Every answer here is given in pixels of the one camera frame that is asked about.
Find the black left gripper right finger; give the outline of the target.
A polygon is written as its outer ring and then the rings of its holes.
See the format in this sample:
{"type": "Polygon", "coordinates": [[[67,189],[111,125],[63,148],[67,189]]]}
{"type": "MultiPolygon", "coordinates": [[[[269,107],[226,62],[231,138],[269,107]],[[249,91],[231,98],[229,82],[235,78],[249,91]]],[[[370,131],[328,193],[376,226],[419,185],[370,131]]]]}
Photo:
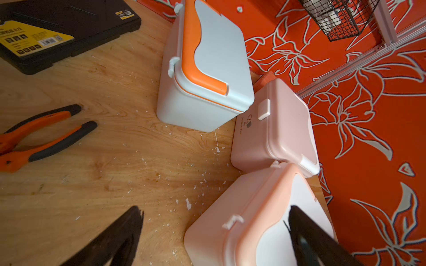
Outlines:
{"type": "Polygon", "coordinates": [[[360,266],[362,264],[298,206],[292,205],[290,208],[287,229],[298,266],[360,266]]]}

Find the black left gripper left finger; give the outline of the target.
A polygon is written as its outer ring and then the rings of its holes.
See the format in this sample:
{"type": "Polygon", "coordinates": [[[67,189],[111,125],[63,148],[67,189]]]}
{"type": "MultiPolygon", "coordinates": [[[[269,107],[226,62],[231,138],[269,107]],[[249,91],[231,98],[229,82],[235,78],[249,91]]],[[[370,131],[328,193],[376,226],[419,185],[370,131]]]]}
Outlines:
{"type": "Polygon", "coordinates": [[[131,266],[143,228],[144,212],[132,206],[64,266],[131,266]]]}

